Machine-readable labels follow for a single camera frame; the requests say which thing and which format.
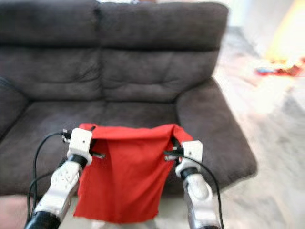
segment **white floor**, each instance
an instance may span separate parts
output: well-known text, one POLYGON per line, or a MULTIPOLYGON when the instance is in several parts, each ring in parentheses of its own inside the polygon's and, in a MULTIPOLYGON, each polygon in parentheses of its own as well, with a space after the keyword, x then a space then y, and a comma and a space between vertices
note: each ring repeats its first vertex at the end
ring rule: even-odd
MULTIPOLYGON (((222 192, 226 229, 303 229, 305 225, 304 78, 262 78, 253 74, 261 60, 239 31, 229 30, 214 72, 259 165, 258 174, 222 192)), ((89 229, 72 217, 62 229, 89 229)), ((162 199, 155 222, 95 225, 114 229, 187 229, 181 198, 162 199)))

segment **gray sofa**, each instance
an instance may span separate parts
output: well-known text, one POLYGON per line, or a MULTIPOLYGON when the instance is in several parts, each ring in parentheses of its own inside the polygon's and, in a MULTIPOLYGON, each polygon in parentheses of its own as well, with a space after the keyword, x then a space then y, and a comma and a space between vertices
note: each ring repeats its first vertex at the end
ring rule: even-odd
MULTIPOLYGON (((80 123, 177 123, 203 142, 203 163, 221 187, 255 173, 211 78, 227 13, 217 3, 0 0, 0 195, 27 193, 43 136, 80 123)), ((54 170, 66 150, 51 138, 38 175, 54 170)), ((48 183, 39 183, 40 194, 48 183)), ((164 194, 182 188, 172 171, 164 194)))

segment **red cloth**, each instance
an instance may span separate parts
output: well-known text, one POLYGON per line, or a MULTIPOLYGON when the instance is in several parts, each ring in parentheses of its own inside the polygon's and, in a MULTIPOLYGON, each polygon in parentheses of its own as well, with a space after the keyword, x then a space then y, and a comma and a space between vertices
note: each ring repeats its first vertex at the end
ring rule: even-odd
POLYGON ((165 162, 164 150, 171 150, 171 137, 191 141, 182 127, 171 124, 153 129, 93 126, 92 149, 106 155, 93 157, 80 180, 79 202, 74 216, 112 223, 144 222, 158 214, 165 180, 173 162, 165 162))

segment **sofa armrest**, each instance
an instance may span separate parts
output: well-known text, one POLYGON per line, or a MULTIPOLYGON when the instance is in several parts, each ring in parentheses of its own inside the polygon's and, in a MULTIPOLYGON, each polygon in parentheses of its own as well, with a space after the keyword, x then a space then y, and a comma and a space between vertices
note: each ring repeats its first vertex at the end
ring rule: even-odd
POLYGON ((180 95, 176 109, 180 125, 203 143, 203 164, 221 188, 256 172, 255 157, 213 79, 180 95))
POLYGON ((25 95, 0 77, 0 139, 14 124, 28 103, 25 95))

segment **black cable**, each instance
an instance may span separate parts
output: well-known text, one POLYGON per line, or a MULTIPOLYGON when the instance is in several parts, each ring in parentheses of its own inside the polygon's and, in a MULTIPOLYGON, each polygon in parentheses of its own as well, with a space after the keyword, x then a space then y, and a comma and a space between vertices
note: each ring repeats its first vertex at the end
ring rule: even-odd
MULTIPOLYGON (((56 136, 56 135, 62 135, 62 132, 54 132, 54 133, 50 133, 48 135, 46 135, 44 137, 44 139, 41 141, 41 143, 39 144, 36 154, 34 156, 34 160, 33 160, 33 180, 35 181, 35 179, 37 178, 37 168, 36 168, 36 164, 37 164, 37 157, 38 154, 43 146, 43 144, 48 140, 48 138, 52 137, 52 136, 56 136)), ((34 196, 33 196, 33 208, 32 208, 32 212, 31 214, 33 214, 34 209, 36 207, 36 202, 37 202, 37 185, 36 182, 33 183, 34 185, 34 196)))
POLYGON ((182 155, 179 155, 179 154, 176 154, 176 153, 170 153, 170 152, 164 152, 164 153, 189 159, 189 160, 199 164, 202 168, 204 168, 211 175, 211 177, 213 179, 213 182, 215 183, 215 186, 216 186, 216 193, 217 193, 217 197, 218 197, 218 211, 219 211, 220 225, 221 225, 221 228, 224 229, 223 211, 222 211, 222 208, 221 208, 220 189, 219 189, 218 181, 217 181, 216 177, 214 176, 213 172, 209 168, 207 168, 204 164, 202 164, 202 163, 200 163, 200 162, 198 162, 198 161, 196 161, 196 160, 194 160, 194 159, 192 159, 188 156, 182 156, 182 155))
POLYGON ((34 180, 31 182, 30 188, 29 188, 29 192, 28 192, 28 195, 27 195, 28 213, 27 213, 27 222, 26 222, 26 223, 29 222, 29 220, 30 220, 30 218, 31 218, 31 216, 32 216, 32 213, 31 213, 31 203, 30 203, 30 202, 31 202, 31 200, 30 200, 30 195, 31 195, 31 190, 32 190, 33 186, 36 185, 36 184, 37 184, 37 181, 39 181, 40 179, 43 179, 43 178, 45 178, 45 177, 47 177, 47 176, 50 176, 50 175, 52 175, 53 173, 54 173, 54 171, 49 172, 49 173, 46 173, 46 174, 44 174, 44 175, 41 175, 41 176, 39 176, 38 178, 34 179, 34 180))

